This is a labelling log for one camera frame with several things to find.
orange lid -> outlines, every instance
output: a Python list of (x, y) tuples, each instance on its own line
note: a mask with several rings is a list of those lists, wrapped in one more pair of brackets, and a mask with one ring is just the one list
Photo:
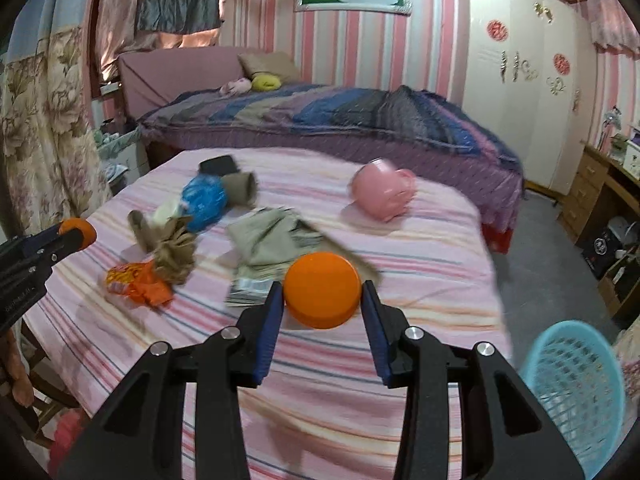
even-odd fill
[(297, 259), (284, 277), (284, 299), (291, 315), (313, 328), (334, 328), (347, 321), (360, 304), (356, 269), (333, 253)]

pink striped tablecloth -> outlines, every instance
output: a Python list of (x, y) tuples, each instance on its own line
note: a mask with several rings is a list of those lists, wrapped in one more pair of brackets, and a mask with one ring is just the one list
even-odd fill
[[(233, 324), (225, 308), (237, 258), (225, 227), (230, 211), (198, 237), (197, 266), (165, 308), (132, 306), (109, 295), (106, 271), (143, 260), (127, 224), (132, 209), (150, 213), (180, 194), (207, 158), (231, 152), (258, 176), (258, 206), (295, 208), (319, 230), (375, 265), (386, 304), (441, 341), (471, 347), (488, 340), (506, 356), (492, 261), (478, 210), (453, 188), (419, 180), (409, 213), (389, 224), (366, 218), (348, 195), (358, 165), (283, 148), (183, 152), (124, 189), (89, 218), (95, 244), (54, 268), (49, 293), (26, 318), (60, 376), (95, 413), (151, 343), (174, 348), (205, 340)], [(450, 388), (450, 478), (460, 477), (460, 411)], [(271, 372), (240, 403), (253, 479), (390, 479), (402, 427), (404, 390), (378, 379), (360, 314), (327, 331), (281, 330)], [(194, 390), (188, 390), (184, 478), (194, 478)]]

laundry basket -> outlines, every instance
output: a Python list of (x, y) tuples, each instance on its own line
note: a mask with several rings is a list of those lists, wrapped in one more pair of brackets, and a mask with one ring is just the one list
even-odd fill
[(616, 449), (625, 407), (609, 343), (586, 323), (557, 323), (536, 339), (520, 376), (591, 480)]

white wardrobe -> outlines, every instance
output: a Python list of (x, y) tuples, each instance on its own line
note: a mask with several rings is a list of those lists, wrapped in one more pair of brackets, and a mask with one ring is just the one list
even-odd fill
[(560, 0), (470, 0), (463, 110), (520, 157), (525, 179), (566, 194), (591, 124), (596, 50)]

metal screw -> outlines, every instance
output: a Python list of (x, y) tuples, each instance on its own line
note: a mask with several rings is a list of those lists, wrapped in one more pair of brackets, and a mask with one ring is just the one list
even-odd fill
[(149, 351), (153, 355), (164, 355), (169, 351), (169, 345), (164, 341), (158, 341), (157, 343), (153, 343)]
[(240, 329), (237, 326), (228, 326), (222, 329), (222, 339), (238, 339), (240, 337)]
[(413, 341), (418, 341), (424, 337), (424, 330), (419, 326), (410, 326), (404, 331), (404, 335)]
[(478, 343), (478, 353), (483, 356), (493, 355), (495, 347), (491, 343), (483, 342)]

